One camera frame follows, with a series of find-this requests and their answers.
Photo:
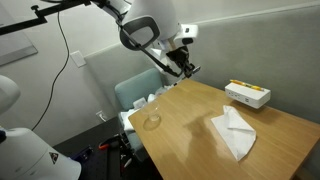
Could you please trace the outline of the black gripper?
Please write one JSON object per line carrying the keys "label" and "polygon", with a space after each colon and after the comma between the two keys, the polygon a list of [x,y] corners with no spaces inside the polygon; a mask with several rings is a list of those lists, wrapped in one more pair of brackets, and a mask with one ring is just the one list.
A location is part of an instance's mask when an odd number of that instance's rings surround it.
{"label": "black gripper", "polygon": [[167,57],[180,68],[180,74],[184,74],[186,78],[191,77],[201,69],[200,66],[195,67],[189,62],[189,50],[186,46],[168,52]]}

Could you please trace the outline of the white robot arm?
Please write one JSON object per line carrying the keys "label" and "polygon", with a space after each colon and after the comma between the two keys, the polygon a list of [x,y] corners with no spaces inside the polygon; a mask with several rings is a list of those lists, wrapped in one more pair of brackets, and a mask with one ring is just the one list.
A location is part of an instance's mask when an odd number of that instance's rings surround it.
{"label": "white robot arm", "polygon": [[142,51],[161,71],[191,77],[200,67],[189,61],[188,45],[198,26],[181,24],[171,0],[90,0],[111,15],[123,46]]}

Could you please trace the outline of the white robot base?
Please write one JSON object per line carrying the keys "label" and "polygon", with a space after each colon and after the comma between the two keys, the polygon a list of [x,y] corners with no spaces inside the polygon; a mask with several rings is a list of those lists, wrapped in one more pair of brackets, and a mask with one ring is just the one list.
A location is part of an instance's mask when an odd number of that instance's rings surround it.
{"label": "white robot base", "polygon": [[28,128],[0,128],[0,180],[78,180],[81,164]]}

